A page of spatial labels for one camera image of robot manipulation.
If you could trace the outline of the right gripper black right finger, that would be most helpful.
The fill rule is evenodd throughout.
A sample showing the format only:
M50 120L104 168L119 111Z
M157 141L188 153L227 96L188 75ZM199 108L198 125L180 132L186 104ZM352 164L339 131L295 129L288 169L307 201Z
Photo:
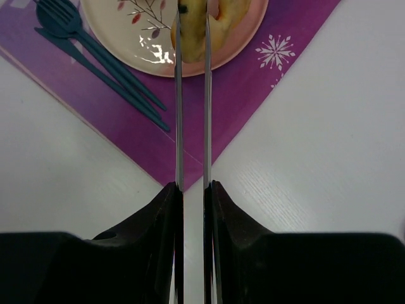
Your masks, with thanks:
M272 232L214 180L204 191L204 301L403 303L404 244L377 232Z

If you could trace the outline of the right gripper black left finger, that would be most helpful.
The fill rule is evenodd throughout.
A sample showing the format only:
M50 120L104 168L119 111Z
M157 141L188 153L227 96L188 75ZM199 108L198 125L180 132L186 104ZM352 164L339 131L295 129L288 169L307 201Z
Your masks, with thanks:
M98 234L1 234L2 303L183 303L183 204L176 183Z

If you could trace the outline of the metal tongs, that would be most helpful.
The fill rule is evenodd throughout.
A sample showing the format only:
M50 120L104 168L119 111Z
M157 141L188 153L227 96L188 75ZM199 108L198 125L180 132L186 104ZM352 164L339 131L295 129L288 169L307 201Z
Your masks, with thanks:
M212 69L211 69L211 33L208 13L208 2L202 1L201 16L204 18L204 173L203 173L203 274L204 302L222 303L218 281L215 211L213 202L212 168ZM181 17L190 11L189 6L177 6L175 25L172 28L175 42L175 88L176 88L176 169L175 169L175 240L174 240L174 288L175 303L184 303L184 108L182 87L182 50L181 30L184 29Z

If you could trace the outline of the pale bagel bread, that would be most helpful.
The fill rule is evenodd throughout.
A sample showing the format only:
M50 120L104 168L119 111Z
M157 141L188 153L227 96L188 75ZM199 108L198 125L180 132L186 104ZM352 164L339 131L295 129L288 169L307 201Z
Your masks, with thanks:
M180 17L180 49L184 63L197 63L205 58L206 21L209 21L211 50L219 50L245 17L250 1L221 0L218 15L208 14L208 2L183 0L177 2Z

